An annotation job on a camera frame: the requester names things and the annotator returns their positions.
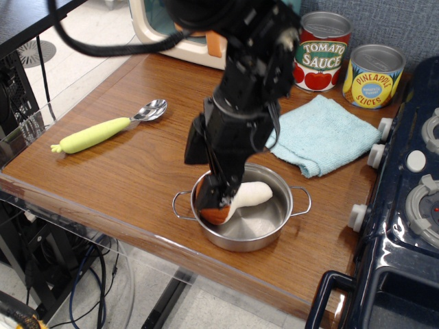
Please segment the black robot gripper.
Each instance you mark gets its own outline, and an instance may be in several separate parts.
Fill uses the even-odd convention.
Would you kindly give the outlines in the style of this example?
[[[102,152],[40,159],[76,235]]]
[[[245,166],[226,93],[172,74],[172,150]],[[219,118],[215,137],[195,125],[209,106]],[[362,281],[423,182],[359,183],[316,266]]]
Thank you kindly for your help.
[[[278,101],[251,106],[248,112],[227,104],[223,95],[207,97],[190,127],[186,165],[208,165],[195,188],[195,207],[222,209],[237,193],[249,157],[262,152],[271,133],[280,134]]]

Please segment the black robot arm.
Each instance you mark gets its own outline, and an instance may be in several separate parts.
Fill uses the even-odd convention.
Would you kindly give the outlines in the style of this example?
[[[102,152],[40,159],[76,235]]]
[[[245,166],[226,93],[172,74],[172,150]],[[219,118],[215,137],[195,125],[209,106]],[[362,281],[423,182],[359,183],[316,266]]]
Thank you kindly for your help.
[[[282,1],[166,1],[187,32],[225,37],[226,66],[219,85],[193,120],[185,162],[207,164],[195,207],[221,209],[236,195],[249,157],[279,132],[279,99],[294,84],[300,17]]]

